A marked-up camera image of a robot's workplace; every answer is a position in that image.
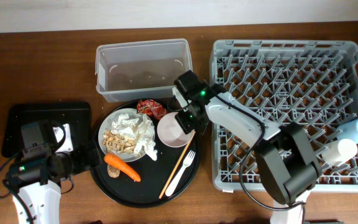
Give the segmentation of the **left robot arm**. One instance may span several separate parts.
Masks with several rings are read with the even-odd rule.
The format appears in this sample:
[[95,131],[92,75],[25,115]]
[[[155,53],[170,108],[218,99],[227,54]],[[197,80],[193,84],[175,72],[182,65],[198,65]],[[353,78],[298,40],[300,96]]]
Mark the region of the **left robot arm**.
[[24,148],[3,180],[13,195],[19,223],[59,223],[61,182],[98,167],[101,155],[94,141],[63,148],[64,126],[41,120],[21,126]]

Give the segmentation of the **red snack wrapper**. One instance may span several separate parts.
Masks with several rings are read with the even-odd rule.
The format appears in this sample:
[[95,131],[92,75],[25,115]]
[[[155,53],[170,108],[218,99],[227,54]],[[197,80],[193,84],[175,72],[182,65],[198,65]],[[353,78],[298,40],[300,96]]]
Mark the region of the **red snack wrapper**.
[[137,114],[146,114],[157,120],[161,120],[168,111],[162,106],[161,103],[155,100],[139,100],[136,106]]

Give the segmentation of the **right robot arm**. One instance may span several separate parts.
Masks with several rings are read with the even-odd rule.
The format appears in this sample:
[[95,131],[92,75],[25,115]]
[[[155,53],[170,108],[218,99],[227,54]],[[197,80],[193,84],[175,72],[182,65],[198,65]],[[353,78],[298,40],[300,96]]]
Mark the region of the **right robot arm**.
[[181,105],[175,119],[184,133],[204,132],[214,123],[250,147],[247,155],[254,155],[264,189],[279,204],[269,207],[271,223],[304,223],[305,200],[322,170],[301,125],[265,119],[223,86],[199,81],[191,70],[174,81],[173,94]]

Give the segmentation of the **orange carrot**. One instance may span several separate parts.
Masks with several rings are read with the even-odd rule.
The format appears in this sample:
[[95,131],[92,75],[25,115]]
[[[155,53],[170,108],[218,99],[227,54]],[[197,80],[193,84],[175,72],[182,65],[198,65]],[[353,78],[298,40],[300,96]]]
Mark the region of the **orange carrot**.
[[141,178],[140,175],[129,165],[127,165],[120,157],[115,155],[114,153],[108,153],[104,156],[104,161],[109,164],[110,166],[113,166],[126,175],[128,175],[131,179],[133,179],[135,182],[140,182]]

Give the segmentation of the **light blue cup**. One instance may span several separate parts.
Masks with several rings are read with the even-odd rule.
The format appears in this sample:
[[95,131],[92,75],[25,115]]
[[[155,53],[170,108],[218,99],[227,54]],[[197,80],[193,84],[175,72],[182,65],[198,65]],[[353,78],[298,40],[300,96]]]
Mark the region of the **light blue cup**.
[[338,134],[337,139],[350,139],[358,144],[358,119],[342,124],[338,127],[341,133]]

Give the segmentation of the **white cup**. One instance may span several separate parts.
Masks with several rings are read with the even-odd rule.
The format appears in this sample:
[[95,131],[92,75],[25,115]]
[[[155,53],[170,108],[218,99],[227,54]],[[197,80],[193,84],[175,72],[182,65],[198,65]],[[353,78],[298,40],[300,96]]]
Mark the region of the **white cup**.
[[350,139],[330,142],[321,153],[323,160],[330,166],[341,166],[357,154],[357,144]]

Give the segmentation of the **pile of peanut shells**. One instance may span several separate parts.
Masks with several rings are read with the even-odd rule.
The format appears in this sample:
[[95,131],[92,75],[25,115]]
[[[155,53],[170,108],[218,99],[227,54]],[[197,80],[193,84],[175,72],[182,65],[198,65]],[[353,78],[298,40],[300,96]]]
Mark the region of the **pile of peanut shells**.
[[123,133],[105,129],[102,145],[107,149],[108,153],[138,154],[142,149],[137,145],[135,134],[128,129],[125,129]]

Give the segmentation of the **white bowl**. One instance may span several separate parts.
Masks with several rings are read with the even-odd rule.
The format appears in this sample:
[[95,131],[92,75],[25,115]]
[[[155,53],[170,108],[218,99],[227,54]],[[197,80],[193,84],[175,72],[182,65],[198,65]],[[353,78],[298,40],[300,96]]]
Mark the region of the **white bowl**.
[[182,147],[187,145],[195,133],[194,130],[189,134],[185,134],[175,116],[178,112],[166,114],[157,125],[158,138],[169,147]]

